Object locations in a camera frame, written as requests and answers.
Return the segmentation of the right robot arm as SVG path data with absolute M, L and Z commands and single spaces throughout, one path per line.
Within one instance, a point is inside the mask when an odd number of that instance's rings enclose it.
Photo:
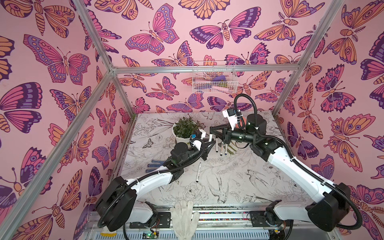
M 265 211 L 269 225 L 302 221 L 326 232 L 334 228 L 357 230 L 363 225 L 349 187 L 343 183 L 337 185 L 302 164 L 283 140 L 267 135 L 267 121 L 261 115 L 250 114 L 243 129 L 236 126 L 238 116 L 231 115 L 228 119 L 227 124 L 210 127 L 210 134 L 223 144 L 247 143 L 254 154 L 285 173 L 310 197 L 308 202 L 272 202 Z

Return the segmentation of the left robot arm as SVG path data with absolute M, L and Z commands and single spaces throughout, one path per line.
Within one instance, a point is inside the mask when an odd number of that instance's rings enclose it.
M 204 142 L 194 138 L 190 144 L 177 143 L 171 155 L 156 170 L 142 177 L 124 179 L 119 176 L 112 180 L 96 203 L 95 211 L 100 219 L 98 228 L 107 228 L 114 232 L 126 223 L 138 223 L 151 228 L 158 222 L 158 211 L 149 202 L 140 202 L 140 198 L 161 186 L 178 180 L 184 169 L 197 160 L 206 160 L 214 140 Z

